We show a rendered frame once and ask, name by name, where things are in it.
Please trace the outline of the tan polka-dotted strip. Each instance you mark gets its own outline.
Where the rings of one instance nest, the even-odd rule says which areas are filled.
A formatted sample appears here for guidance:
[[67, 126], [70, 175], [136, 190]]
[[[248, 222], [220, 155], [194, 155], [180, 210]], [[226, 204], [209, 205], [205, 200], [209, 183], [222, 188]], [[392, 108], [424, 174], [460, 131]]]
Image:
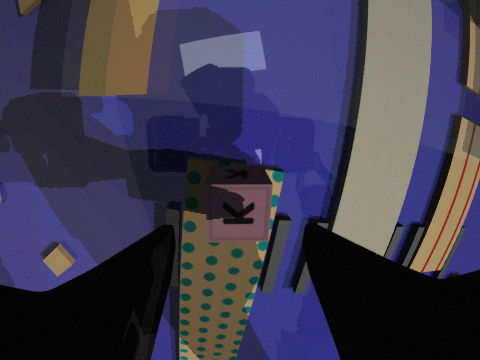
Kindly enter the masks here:
[[[236, 360], [269, 241], [208, 243], [209, 165], [251, 165], [188, 156], [180, 263], [180, 360]], [[272, 181], [271, 224], [284, 169], [264, 167]]]

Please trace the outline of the tan flat strip with red lines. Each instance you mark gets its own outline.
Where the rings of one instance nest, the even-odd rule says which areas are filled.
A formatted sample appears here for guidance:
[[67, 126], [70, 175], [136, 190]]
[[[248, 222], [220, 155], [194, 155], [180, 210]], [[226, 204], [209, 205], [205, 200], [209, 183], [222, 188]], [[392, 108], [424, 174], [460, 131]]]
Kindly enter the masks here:
[[441, 271], [471, 208], [479, 180], [480, 164], [448, 153], [423, 235], [408, 268], [420, 273]]

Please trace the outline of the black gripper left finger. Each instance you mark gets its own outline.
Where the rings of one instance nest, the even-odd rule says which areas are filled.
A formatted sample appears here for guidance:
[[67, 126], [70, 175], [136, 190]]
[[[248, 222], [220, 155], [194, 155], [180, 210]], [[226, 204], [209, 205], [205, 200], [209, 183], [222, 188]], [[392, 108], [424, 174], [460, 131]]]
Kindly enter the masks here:
[[49, 291], [0, 284], [0, 343], [37, 360], [151, 360], [175, 249], [160, 225]]

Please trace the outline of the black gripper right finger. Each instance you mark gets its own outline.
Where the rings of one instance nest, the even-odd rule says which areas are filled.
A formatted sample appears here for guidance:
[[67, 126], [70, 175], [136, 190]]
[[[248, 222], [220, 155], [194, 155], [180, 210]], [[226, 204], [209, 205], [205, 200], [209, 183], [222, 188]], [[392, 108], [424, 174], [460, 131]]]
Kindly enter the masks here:
[[303, 247], [341, 360], [432, 360], [480, 309], [480, 269], [436, 279], [319, 224]]

